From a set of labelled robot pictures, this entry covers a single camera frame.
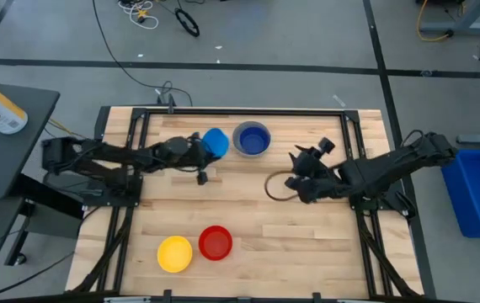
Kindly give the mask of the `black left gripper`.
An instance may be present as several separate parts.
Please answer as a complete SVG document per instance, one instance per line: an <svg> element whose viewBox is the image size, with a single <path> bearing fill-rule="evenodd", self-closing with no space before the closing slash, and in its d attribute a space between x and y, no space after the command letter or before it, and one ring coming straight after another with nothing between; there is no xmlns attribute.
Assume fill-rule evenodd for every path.
<svg viewBox="0 0 480 303"><path fill-rule="evenodd" d="M152 173L166 168L195 172L221 160L221 157L207 156L199 132L194 132L189 137L175 136L158 142L151 146L151 150Z"/></svg>

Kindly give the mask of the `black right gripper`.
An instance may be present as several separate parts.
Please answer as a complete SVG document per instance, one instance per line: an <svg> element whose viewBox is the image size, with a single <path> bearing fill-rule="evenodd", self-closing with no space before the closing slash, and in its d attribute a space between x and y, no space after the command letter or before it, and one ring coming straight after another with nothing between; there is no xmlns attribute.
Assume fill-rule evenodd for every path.
<svg viewBox="0 0 480 303"><path fill-rule="evenodd" d="M325 166L316 148L305 148L295 145L297 155L289 152L292 167L296 167L296 177L288 177L285 186L296 192L298 199L304 204L315 203L318 199L341 198L341 180Z"/></svg>

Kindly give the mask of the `blue cup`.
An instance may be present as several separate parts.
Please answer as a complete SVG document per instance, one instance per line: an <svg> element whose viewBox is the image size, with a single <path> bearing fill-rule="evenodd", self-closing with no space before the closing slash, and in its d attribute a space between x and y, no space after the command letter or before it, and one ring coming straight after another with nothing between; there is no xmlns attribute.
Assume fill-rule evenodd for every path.
<svg viewBox="0 0 480 303"><path fill-rule="evenodd" d="M203 136L202 142L205 149L215 157L224 157L229 148L227 135L219 128L209 129Z"/></svg>

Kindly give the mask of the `red plastic bowl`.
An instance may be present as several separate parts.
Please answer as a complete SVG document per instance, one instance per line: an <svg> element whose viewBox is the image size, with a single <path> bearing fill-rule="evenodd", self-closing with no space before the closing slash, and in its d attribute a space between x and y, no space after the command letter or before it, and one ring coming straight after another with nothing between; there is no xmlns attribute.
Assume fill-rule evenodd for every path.
<svg viewBox="0 0 480 303"><path fill-rule="evenodd" d="M205 258L211 261L222 260L232 250L232 235L223 226L208 226L201 232L198 246Z"/></svg>

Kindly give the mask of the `yellow plastic bowl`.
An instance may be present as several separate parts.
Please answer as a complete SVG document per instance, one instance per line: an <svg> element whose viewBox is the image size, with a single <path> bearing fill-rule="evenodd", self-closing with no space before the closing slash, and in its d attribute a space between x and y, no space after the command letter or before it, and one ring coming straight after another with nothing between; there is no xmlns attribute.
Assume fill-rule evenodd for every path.
<svg viewBox="0 0 480 303"><path fill-rule="evenodd" d="M163 240L157 250L157 262L161 269L176 274L185 270L191 263L193 248L182 236L170 236Z"/></svg>

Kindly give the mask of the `grey plastic bowl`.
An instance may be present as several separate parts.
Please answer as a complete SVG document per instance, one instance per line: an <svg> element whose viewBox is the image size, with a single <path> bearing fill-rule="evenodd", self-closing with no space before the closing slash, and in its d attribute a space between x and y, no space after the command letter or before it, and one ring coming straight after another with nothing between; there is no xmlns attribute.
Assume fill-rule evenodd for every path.
<svg viewBox="0 0 480 303"><path fill-rule="evenodd" d="M235 130L233 131L232 133L232 143L234 145L234 147L236 148L236 150L241 154L243 155L244 157L260 157L262 156L266 151L258 154L258 155L248 155L248 154L245 154L241 151L241 147L240 147L240 144L239 144L239 136L240 136L240 132L242 130L244 130L245 128L249 127L249 126L259 126L259 127L263 127L265 129L268 130L268 128L262 124L262 123L259 123L257 121L245 121L245 122L242 122L238 127L235 128Z"/></svg>

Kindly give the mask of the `dark blue plastic bowl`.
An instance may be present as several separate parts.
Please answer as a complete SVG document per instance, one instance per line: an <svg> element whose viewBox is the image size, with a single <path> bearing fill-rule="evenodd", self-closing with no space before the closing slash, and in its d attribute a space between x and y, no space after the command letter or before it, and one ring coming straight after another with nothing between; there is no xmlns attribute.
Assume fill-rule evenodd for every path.
<svg viewBox="0 0 480 303"><path fill-rule="evenodd" d="M240 132L239 144L243 153L258 155L268 149L270 139L267 129L259 126L249 126Z"/></svg>

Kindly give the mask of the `black side table stand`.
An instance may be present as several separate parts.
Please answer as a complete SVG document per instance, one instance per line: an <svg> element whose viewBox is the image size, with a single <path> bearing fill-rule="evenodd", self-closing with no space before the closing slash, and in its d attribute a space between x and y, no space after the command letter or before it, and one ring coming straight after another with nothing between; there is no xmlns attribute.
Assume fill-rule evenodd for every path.
<svg viewBox="0 0 480 303"><path fill-rule="evenodd" d="M22 173L15 179L8 197L20 200L22 205L18 211L24 216L24 221L4 261L6 266L26 262L22 248L30 233L77 237L79 224L83 221L83 206L73 197Z"/></svg>

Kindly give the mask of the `dark grey side table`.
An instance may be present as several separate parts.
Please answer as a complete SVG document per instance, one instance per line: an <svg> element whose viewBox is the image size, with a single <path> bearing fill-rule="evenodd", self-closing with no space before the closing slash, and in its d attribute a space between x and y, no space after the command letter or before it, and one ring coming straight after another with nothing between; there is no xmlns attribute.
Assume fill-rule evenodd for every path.
<svg viewBox="0 0 480 303"><path fill-rule="evenodd" d="M0 133L0 199L8 196L60 98L57 91L0 84L0 93L28 115L26 126L12 135Z"/></svg>

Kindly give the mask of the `black metal table frame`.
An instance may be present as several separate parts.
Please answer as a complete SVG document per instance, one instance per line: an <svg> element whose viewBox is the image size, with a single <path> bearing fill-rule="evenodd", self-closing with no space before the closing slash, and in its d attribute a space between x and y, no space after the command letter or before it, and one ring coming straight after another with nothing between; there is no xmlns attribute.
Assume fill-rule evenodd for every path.
<svg viewBox="0 0 480 303"><path fill-rule="evenodd" d="M208 167L203 186L193 173L176 170L144 177L128 244L112 257L98 290L225 301L396 294L360 240L358 225L364 222L408 285L422 291L408 223L401 215L384 210L358 216L345 199L304 205L284 186L288 153L295 145L314 146L327 137L335 144L323 159L328 165L388 152L378 110L179 108L168 114L156 107L134 117L129 107L110 107L99 115L95 135L109 144L138 147L212 128L231 134L245 121L258 121L270 131L269 149L261 157L230 149ZM200 233L214 225L232 234L227 257L211 261L194 251L184 271L171 274L160 268L157 249L164 239L183 236L197 243Z"/></svg>

